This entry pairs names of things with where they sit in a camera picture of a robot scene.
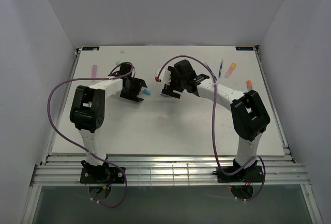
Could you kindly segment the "light blue highlighter cap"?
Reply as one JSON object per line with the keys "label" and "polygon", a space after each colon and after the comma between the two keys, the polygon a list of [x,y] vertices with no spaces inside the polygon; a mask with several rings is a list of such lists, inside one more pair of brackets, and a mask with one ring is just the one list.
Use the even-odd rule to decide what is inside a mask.
{"label": "light blue highlighter cap", "polygon": [[149,89],[145,88],[143,90],[143,94],[150,96],[152,93],[151,93],[151,91]]}

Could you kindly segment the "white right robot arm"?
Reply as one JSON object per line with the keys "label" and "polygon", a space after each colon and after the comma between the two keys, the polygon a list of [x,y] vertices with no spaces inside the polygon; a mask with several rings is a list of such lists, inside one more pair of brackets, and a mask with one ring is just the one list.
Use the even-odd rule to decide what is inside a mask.
{"label": "white right robot arm", "polygon": [[186,91],[211,100],[213,108],[220,105],[231,112],[233,127],[239,140],[233,162],[234,171],[227,175],[246,181],[252,176],[251,167],[256,164],[260,138],[270,123],[269,114],[256,91],[241,92],[217,84],[212,73],[197,74],[190,59],[190,56],[182,56],[182,60],[173,66],[165,63],[157,70],[155,80],[164,84],[164,95],[180,98],[180,94]]}

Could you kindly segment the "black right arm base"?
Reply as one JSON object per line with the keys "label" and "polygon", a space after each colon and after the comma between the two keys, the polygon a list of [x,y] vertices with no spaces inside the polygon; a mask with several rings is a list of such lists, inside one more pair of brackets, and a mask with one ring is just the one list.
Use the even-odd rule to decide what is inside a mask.
{"label": "black right arm base", "polygon": [[240,172],[228,176],[222,173],[219,168],[212,172],[212,175],[217,176],[217,182],[219,183],[261,183],[265,176],[262,166],[257,165],[257,160],[253,164]]}

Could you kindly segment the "blue gel pen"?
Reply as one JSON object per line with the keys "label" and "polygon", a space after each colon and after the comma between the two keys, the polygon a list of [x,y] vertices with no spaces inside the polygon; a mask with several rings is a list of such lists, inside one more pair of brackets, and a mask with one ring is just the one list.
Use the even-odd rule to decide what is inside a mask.
{"label": "blue gel pen", "polygon": [[208,63],[207,62],[204,62],[204,65],[207,67],[208,71],[211,73],[213,79],[215,81],[217,81],[217,77],[215,76],[215,74],[213,73],[212,69],[209,67]]}
{"label": "blue gel pen", "polygon": [[224,59],[221,59],[220,66],[219,66],[219,72],[218,72],[218,78],[221,78],[223,63],[224,63]]}

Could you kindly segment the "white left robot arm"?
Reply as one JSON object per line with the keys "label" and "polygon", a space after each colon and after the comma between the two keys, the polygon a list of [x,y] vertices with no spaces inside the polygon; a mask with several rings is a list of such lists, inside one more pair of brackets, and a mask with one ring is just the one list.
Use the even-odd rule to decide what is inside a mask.
{"label": "white left robot arm", "polygon": [[147,85],[143,79],[135,77],[134,66],[124,62],[112,70],[107,79],[90,86],[79,85],[76,88],[70,110],[70,121],[82,137],[87,149],[86,159],[81,164],[84,168],[93,168],[92,177],[98,182],[105,182],[110,176],[109,168],[104,164],[107,155],[100,141],[98,130],[106,117],[106,100],[119,93],[121,98],[133,102],[143,101],[138,95]]}

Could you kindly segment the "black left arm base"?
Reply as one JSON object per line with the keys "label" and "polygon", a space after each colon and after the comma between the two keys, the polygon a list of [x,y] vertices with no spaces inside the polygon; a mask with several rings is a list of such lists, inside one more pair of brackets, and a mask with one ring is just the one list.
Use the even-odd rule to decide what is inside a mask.
{"label": "black left arm base", "polygon": [[81,184],[123,184],[125,167],[121,167],[122,171],[117,167],[110,167],[109,164],[104,163],[103,165],[90,165],[85,160],[81,161],[82,171],[80,175]]}

